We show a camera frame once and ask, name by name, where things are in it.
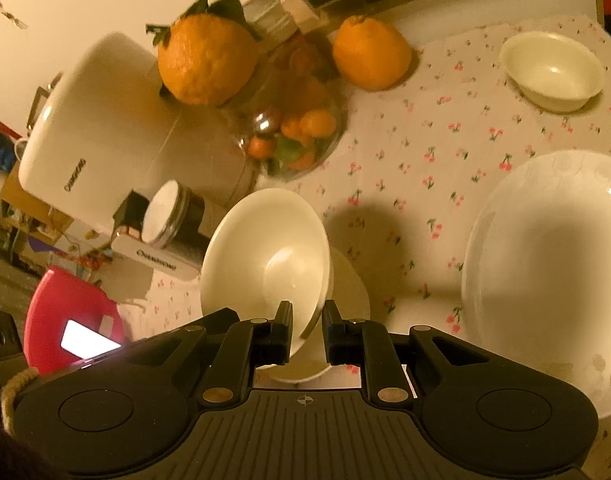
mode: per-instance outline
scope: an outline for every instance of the cherry print tablecloth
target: cherry print tablecloth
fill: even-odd
[[[584,43],[605,66],[602,94],[568,116],[522,98],[498,63],[505,39],[522,30]],[[348,129],[319,168],[287,184],[262,179],[258,187],[296,191],[317,210],[330,244],[364,280],[373,319],[391,332],[431,324],[467,338],[461,267],[490,192],[533,156],[567,148],[611,154],[611,38],[585,16],[476,28],[427,44],[406,84],[354,90],[348,103]],[[198,283],[155,273],[144,304],[143,313],[129,309],[137,337],[198,317]],[[329,372],[316,387],[356,382],[352,372]],[[586,471],[611,478],[611,417],[601,421]]]

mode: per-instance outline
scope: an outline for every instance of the metal screw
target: metal screw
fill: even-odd
[[[409,397],[408,393],[402,388],[382,388],[377,396],[383,402],[403,402]]]
[[[227,402],[228,400],[234,397],[234,393],[232,390],[228,388],[208,388],[205,392],[203,392],[203,398],[207,400],[207,402]]]

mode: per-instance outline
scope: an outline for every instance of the bowl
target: bowl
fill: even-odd
[[[560,34],[517,34],[503,44],[499,60],[530,101],[555,113],[578,110],[605,84],[599,58]]]
[[[338,249],[332,248],[332,266],[334,269],[334,287],[328,297],[334,300],[343,319],[362,317],[370,319],[370,298],[361,277],[352,263]],[[330,370],[323,344],[321,318],[313,332],[301,348],[283,366],[268,370],[268,375],[276,381],[288,384],[300,384],[321,377]]]
[[[611,157],[515,169],[474,224],[461,295],[472,343],[567,381],[611,414]]]
[[[297,193],[264,189],[237,203],[205,251],[203,315],[223,307],[241,319],[273,319],[292,303],[293,355],[316,325],[331,286],[330,245],[314,209]]]

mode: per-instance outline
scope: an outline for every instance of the jar lid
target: jar lid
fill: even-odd
[[[180,185],[169,180],[156,192],[143,218],[141,240],[146,244],[158,241],[177,218],[176,210],[180,202]]]

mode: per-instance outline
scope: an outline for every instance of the rope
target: rope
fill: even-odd
[[[13,376],[0,390],[0,413],[3,427],[14,436],[14,401],[16,396],[38,377],[38,368],[29,367]]]

